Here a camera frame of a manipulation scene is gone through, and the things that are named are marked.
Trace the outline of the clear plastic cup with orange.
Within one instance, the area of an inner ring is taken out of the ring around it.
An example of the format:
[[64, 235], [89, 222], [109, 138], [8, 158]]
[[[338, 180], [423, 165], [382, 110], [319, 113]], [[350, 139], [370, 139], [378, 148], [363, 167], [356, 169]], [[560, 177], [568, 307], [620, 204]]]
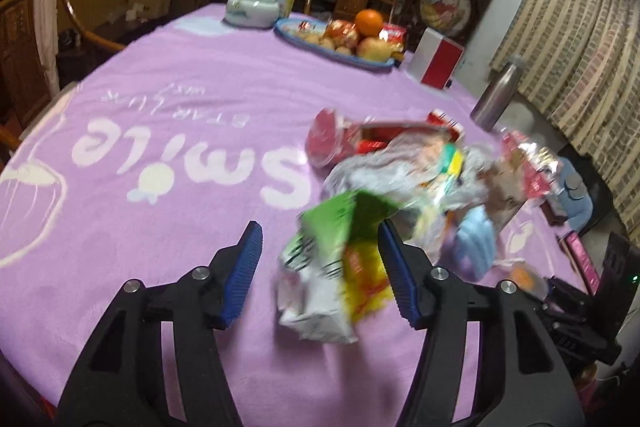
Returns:
[[548, 281], [524, 261], [513, 263], [509, 270], [509, 279], [522, 291], [539, 300], [546, 299], [549, 294]]

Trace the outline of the blue face mask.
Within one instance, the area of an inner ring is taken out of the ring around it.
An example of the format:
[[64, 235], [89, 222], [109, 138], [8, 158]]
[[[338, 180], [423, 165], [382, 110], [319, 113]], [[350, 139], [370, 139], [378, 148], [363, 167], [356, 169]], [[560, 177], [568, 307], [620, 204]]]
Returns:
[[454, 227], [442, 254], [446, 268], [479, 282], [497, 257], [497, 234], [484, 206], [467, 211]]

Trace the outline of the green white snack bag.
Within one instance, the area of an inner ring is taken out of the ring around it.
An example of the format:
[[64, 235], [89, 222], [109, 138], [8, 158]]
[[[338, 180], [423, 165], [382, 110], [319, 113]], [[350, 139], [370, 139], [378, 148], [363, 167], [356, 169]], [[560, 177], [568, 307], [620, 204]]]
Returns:
[[397, 210], [386, 197], [348, 191], [301, 213], [279, 256], [279, 324], [303, 340], [356, 343], [356, 323], [392, 297], [378, 226]]

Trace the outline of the blue seat cushion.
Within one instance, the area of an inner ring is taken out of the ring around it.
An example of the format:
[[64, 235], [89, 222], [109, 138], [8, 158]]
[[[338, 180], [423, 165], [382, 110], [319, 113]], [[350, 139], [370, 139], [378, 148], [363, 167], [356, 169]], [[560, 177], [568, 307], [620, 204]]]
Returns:
[[559, 157], [559, 167], [553, 175], [555, 196], [566, 213], [568, 226], [582, 233], [593, 213], [593, 202], [582, 176], [566, 157]]

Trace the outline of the crumpled clear plastic wrapper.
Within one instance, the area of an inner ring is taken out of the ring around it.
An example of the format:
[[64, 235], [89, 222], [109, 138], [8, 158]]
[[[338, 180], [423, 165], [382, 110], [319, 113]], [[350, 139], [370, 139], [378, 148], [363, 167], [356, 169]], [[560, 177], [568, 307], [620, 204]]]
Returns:
[[548, 147], [517, 131], [500, 136], [500, 154], [460, 146], [441, 133], [406, 131], [383, 150], [346, 158], [323, 183], [322, 196], [366, 191], [395, 203], [400, 236], [440, 257], [449, 229], [475, 208], [498, 235], [531, 199], [556, 190], [563, 164]]

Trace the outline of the purple smile tablecloth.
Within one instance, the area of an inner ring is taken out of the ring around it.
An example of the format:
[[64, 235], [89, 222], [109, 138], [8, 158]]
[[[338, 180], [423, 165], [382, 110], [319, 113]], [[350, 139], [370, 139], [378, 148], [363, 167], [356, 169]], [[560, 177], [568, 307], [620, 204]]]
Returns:
[[352, 345], [304, 341], [278, 323], [278, 258], [321, 192], [304, 151], [311, 121], [325, 108], [404, 121], [439, 109], [466, 141], [499, 141], [474, 126], [460, 84], [376, 75], [223, 15], [206, 6], [112, 56], [2, 173], [2, 352], [58, 402], [122, 283], [178, 280], [257, 221], [264, 250], [250, 292], [216, 336], [243, 423], [394, 425], [423, 345], [395, 305], [362, 320]]

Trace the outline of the silver metal bottle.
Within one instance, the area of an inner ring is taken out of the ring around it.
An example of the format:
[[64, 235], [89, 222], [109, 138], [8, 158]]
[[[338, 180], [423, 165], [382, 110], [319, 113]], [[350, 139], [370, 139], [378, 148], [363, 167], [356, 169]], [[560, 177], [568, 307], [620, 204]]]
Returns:
[[525, 72], [526, 61], [519, 55], [512, 55], [497, 72], [472, 109], [470, 117], [477, 127], [491, 132], [509, 106], [518, 84]]

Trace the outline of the red wrapped snack pack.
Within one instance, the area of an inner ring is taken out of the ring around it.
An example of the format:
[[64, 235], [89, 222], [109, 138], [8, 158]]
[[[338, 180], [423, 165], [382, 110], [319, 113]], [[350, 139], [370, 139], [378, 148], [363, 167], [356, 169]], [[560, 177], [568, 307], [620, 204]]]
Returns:
[[456, 143], [464, 137], [464, 128], [439, 109], [432, 110], [422, 121], [354, 121], [335, 109], [324, 108], [311, 123], [305, 153], [312, 167], [332, 168], [346, 158], [384, 150], [405, 133], [436, 135]]

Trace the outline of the red white box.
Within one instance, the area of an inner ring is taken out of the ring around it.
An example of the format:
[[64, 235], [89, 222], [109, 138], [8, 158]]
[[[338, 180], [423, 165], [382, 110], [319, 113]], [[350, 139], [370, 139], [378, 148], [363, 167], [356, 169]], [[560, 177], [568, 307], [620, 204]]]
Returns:
[[407, 66], [408, 75], [424, 86], [445, 89], [463, 53], [461, 44], [426, 28]]

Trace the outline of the yellow apple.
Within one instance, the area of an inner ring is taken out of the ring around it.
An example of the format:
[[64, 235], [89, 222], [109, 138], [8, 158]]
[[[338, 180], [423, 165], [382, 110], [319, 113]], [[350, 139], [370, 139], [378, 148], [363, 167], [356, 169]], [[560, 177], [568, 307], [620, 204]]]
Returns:
[[356, 52], [361, 60], [375, 63], [386, 63], [392, 53], [392, 46], [388, 42], [374, 37], [367, 37], [361, 40]]

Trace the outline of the red snack packet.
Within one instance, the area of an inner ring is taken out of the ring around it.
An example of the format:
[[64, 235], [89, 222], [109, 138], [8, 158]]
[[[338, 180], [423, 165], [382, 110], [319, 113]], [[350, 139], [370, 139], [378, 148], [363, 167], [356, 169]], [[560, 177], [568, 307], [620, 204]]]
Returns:
[[390, 46], [392, 54], [403, 54], [406, 48], [406, 33], [405, 27], [385, 24], [378, 34], [378, 38]]

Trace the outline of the blue fruit plate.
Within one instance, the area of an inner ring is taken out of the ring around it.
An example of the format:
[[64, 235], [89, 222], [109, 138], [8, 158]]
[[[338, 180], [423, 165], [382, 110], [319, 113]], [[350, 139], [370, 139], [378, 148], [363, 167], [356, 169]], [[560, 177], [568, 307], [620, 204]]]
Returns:
[[278, 20], [274, 25], [274, 33], [283, 41], [306, 52], [371, 72], [386, 72], [395, 66], [393, 57], [384, 61], [373, 61], [359, 56], [357, 48], [350, 48], [340, 43], [339, 38], [332, 38], [326, 33], [326, 23], [308, 18], [289, 17]]

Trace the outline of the checkered beige curtain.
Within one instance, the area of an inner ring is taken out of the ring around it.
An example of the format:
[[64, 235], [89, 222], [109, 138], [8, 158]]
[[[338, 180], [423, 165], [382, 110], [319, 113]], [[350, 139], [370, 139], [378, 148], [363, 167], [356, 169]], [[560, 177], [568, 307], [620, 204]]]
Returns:
[[591, 158], [639, 237], [639, 0], [523, 0], [490, 66], [527, 63], [518, 91]]

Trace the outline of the orange fruit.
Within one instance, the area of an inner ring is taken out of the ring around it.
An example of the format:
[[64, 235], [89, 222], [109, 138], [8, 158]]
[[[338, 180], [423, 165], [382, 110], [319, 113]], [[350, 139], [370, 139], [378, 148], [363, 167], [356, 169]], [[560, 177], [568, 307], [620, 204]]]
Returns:
[[361, 37], [378, 38], [384, 28], [385, 20], [380, 12], [365, 9], [357, 13], [354, 24]]

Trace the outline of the round painted decorative screen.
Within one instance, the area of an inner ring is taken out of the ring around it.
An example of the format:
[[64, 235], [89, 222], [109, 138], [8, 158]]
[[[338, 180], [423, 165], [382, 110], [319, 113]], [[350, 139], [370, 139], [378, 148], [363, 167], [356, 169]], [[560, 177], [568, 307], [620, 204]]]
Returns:
[[425, 29], [464, 46], [477, 19], [478, 0], [405, 0], [398, 24], [407, 31], [408, 49], [414, 51]]

